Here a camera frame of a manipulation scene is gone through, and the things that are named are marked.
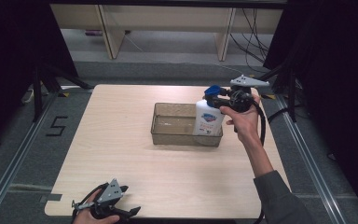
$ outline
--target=hand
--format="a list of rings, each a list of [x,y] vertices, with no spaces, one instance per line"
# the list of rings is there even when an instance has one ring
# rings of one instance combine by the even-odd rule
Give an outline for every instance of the hand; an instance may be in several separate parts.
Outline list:
[[[95,191],[89,198],[87,199],[87,203],[92,202],[94,200],[95,196],[100,192],[101,190]],[[75,218],[74,224],[113,224],[117,223],[120,220],[119,216],[110,216],[106,217],[104,219],[95,219],[89,208],[81,210],[77,217]]]
[[[254,94],[253,97],[259,104],[260,97]],[[228,120],[227,124],[234,125],[237,128],[238,138],[245,147],[248,147],[251,143],[254,144],[260,142],[257,130],[258,113],[254,105],[252,105],[248,111],[243,113],[239,113],[228,106],[220,106],[220,111],[231,117],[231,120]]]

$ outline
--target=dark sleeve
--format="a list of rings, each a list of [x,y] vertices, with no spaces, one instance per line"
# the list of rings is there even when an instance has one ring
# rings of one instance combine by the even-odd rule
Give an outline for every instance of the dark sleeve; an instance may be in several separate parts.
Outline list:
[[[268,224],[315,223],[307,207],[293,195],[277,171],[254,179]]]

